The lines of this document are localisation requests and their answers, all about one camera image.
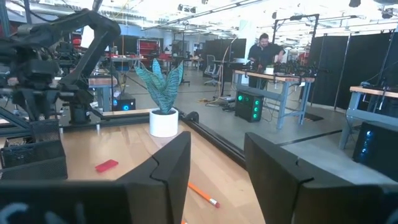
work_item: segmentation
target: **plant leaf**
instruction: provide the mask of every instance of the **plant leaf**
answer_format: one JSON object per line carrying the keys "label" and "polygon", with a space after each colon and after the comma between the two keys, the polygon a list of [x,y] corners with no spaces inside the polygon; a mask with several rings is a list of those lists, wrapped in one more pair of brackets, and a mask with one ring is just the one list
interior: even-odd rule
{"label": "plant leaf", "polygon": [[[167,75],[166,80],[163,79],[163,76],[160,79],[156,74],[146,69],[136,68],[137,75],[145,81],[150,97],[160,108],[162,114],[168,114],[173,107],[183,75],[182,66],[181,63],[177,68],[173,69]],[[164,84],[160,85],[159,80],[162,80]]]}
{"label": "plant leaf", "polygon": [[146,69],[145,67],[136,67],[135,69],[138,77],[140,77],[146,85],[152,82],[158,90],[163,90],[165,88],[166,81],[164,80],[164,77],[158,77],[157,75],[148,71],[148,69]]}
{"label": "plant leaf", "polygon": [[167,75],[166,82],[168,82],[169,78],[171,78],[172,76],[177,75],[179,77],[178,84],[181,83],[182,76],[183,76],[183,64],[182,63],[183,62],[181,62],[177,68],[170,71],[170,73]]}
{"label": "plant leaf", "polygon": [[164,79],[163,74],[162,74],[162,69],[160,67],[159,62],[156,60],[156,58],[154,59],[154,61],[152,62],[152,71],[155,75],[157,75],[159,78]]}

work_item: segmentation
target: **wooden tabletop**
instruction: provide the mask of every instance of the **wooden tabletop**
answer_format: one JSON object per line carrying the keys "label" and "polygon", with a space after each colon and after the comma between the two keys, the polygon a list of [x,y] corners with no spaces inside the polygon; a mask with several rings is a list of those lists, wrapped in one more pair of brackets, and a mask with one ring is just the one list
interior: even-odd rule
{"label": "wooden tabletop", "polygon": [[[259,78],[266,78],[268,80],[274,80],[273,75],[266,75],[266,74],[259,74],[255,72],[245,72],[241,70],[234,70],[235,74],[240,74],[240,75],[248,75],[252,77],[259,77]],[[275,77],[275,80],[280,81],[280,82],[299,82],[300,78],[298,77]],[[313,83],[315,82],[315,78],[302,78],[302,82],[309,82]]]}
{"label": "wooden tabletop", "polygon": [[[264,224],[248,173],[228,156],[180,122],[179,132],[192,136],[189,181],[221,204],[215,208],[191,189],[187,190],[183,219],[189,224]],[[114,180],[150,158],[172,138],[155,138],[149,124],[64,133],[62,144],[70,180]],[[5,138],[0,138],[4,145]],[[103,173],[95,166],[113,159],[119,164]]]}
{"label": "wooden tabletop", "polygon": [[[368,88],[363,88],[361,86],[351,86],[349,88],[349,90],[350,91],[354,91],[354,92],[358,92],[358,93],[367,93],[367,94],[379,95],[379,96],[383,95],[383,91],[381,91],[381,90],[372,90],[372,89],[368,89]],[[386,92],[386,97],[398,98],[398,93],[387,91]]]}
{"label": "wooden tabletop", "polygon": [[[61,78],[60,77],[55,77],[53,79],[52,84],[53,85],[57,85],[59,80]],[[8,85],[15,85],[18,83],[17,78],[10,78],[8,79]],[[103,77],[91,77],[88,79],[88,83],[90,87],[96,87],[96,86],[111,86],[112,82],[111,82],[111,77],[109,78],[103,78]],[[118,80],[113,77],[113,85],[118,84]]]}

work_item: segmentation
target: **gray floor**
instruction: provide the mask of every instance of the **gray floor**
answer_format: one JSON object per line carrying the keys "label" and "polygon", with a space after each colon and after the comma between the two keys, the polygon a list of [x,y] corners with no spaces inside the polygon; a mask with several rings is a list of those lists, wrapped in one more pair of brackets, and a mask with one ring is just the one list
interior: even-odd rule
{"label": "gray floor", "polygon": [[[361,164],[357,164],[350,159],[356,140],[353,134],[347,144],[345,151],[338,150],[338,141],[341,133],[329,134],[321,138],[315,138],[308,141],[298,143],[289,143],[294,140],[308,138],[324,133],[331,133],[342,129],[346,122],[345,115],[333,110],[324,109],[318,106],[308,106],[307,112],[323,117],[324,119],[316,122],[304,122],[301,126],[298,119],[287,117],[284,127],[281,130],[276,129],[277,119],[272,118],[271,113],[274,105],[271,100],[269,106],[271,110],[265,109],[262,112],[262,121],[259,123],[248,123],[247,121],[235,117],[233,112],[224,112],[220,107],[206,106],[204,103],[198,102],[201,99],[212,100],[213,96],[218,95],[216,87],[205,86],[203,82],[209,80],[203,78],[200,72],[188,69],[185,71],[184,79],[191,81],[191,85],[180,86],[175,106],[182,111],[189,113],[197,111],[200,116],[200,122],[222,135],[240,148],[243,148],[244,133],[254,132],[269,141],[276,144],[283,144],[284,149],[293,152],[302,159],[312,164],[326,169],[348,181],[355,184],[368,183],[395,183],[390,178],[368,169]],[[155,103],[151,100],[145,84],[135,74],[130,73],[132,80],[127,81],[126,91],[132,93],[136,97],[136,105],[138,109],[154,108]],[[281,86],[270,85],[269,90],[280,92]],[[226,84],[225,94],[234,95],[235,91],[230,83]],[[299,105],[300,89],[294,91],[295,87],[291,87],[288,108],[297,108]]]}

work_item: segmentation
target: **pencil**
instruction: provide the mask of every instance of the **pencil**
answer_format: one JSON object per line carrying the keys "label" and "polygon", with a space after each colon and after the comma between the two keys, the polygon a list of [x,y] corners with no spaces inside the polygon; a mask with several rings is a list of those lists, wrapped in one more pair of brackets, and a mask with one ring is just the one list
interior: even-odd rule
{"label": "pencil", "polygon": [[188,187],[191,188],[198,195],[202,196],[204,199],[206,199],[208,202],[210,202],[216,208],[220,207],[220,203],[218,203],[215,199],[211,198],[209,195],[207,195],[206,193],[201,191],[197,186],[193,185],[191,182],[188,182]]}

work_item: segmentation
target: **blue led light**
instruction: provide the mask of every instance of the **blue led light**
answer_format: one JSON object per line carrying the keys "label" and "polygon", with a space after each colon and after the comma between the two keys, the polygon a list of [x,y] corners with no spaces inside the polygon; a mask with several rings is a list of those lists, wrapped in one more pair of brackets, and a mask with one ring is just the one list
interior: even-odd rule
{"label": "blue led light", "polygon": [[367,131],[366,137],[370,138],[373,135],[372,131]]}

